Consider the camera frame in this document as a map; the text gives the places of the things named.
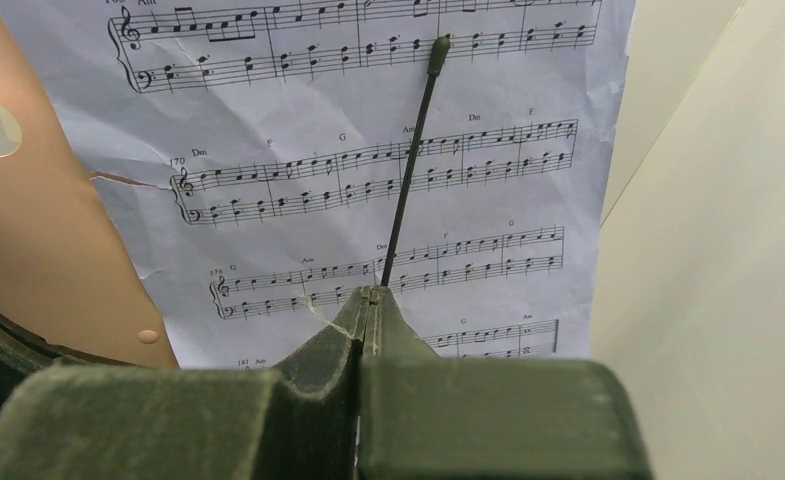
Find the pink tripod music stand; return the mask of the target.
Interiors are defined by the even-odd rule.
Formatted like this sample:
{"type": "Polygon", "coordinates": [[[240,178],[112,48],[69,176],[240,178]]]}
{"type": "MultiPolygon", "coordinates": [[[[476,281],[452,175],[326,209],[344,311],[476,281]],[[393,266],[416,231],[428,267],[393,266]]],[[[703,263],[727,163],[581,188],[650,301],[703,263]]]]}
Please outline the pink tripod music stand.
{"type": "Polygon", "coordinates": [[[171,178],[268,157],[253,131],[322,50],[347,95],[367,51],[421,56],[441,1],[0,1],[0,90],[27,144],[0,162],[0,308],[66,347],[146,366],[229,368],[289,349],[333,315],[250,333],[205,304],[210,277],[273,256],[230,224],[187,224],[171,178]]]}

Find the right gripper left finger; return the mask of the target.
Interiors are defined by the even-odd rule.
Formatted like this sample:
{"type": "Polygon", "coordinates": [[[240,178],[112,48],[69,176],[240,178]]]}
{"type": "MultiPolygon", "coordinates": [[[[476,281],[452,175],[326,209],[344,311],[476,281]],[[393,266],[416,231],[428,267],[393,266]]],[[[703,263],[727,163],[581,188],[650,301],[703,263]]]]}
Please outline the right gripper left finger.
{"type": "Polygon", "coordinates": [[[270,368],[124,363],[126,457],[0,458],[0,479],[359,479],[362,289],[270,368]]]}

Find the white sheet music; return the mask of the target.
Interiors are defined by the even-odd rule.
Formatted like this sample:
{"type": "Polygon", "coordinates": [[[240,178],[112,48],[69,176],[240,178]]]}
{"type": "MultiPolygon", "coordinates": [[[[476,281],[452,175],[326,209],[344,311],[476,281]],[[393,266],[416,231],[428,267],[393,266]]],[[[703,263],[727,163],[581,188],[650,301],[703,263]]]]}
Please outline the white sheet music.
{"type": "Polygon", "coordinates": [[[585,357],[632,1],[0,1],[186,368],[386,283],[445,356],[585,357]]]}

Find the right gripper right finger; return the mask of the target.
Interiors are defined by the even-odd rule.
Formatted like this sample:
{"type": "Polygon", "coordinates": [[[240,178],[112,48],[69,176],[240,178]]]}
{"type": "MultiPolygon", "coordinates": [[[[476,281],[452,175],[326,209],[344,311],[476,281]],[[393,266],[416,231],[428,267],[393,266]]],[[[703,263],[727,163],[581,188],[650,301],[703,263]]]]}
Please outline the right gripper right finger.
{"type": "Polygon", "coordinates": [[[365,287],[362,479],[649,479],[629,396],[589,360],[437,355],[365,287]]]}

